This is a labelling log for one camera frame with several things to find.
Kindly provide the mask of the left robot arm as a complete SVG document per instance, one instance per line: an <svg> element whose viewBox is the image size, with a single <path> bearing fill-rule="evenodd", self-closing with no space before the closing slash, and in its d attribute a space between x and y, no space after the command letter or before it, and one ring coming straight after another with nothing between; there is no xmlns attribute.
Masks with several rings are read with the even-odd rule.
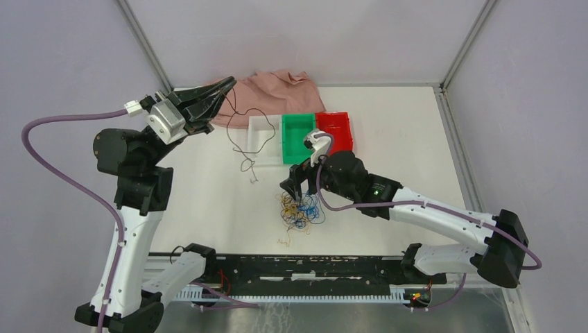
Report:
<svg viewBox="0 0 588 333"><path fill-rule="evenodd" d="M144 271L172 190L173 169L159 163L187 137L213 130L212 119L235 85L229 76L130 101L125 113L144 114L145 128L108 128L95 136L97 169L117 179L116 226L101 283L92 299L77 308L77 322L99 332L154 332L167 305L188 283L217 276L214 249L197 244L150 280Z"/></svg>

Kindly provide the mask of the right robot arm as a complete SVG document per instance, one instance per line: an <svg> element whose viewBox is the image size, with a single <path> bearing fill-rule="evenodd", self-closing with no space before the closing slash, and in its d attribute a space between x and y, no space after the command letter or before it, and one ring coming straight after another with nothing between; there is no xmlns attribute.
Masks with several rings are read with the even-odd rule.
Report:
<svg viewBox="0 0 588 333"><path fill-rule="evenodd" d="M528 237L518 215L473 212L427 198L400 182L370 173L351 151L306 159L294 164L280 187L293 199L302 197L302 183L319 199L328 191L350 204L330 210L358 210L372 218L409 223L452 239L453 244L411 244L400 265L405 281L426 276L475 273L489 283L513 289L519 285L524 260L530 255Z"/></svg>

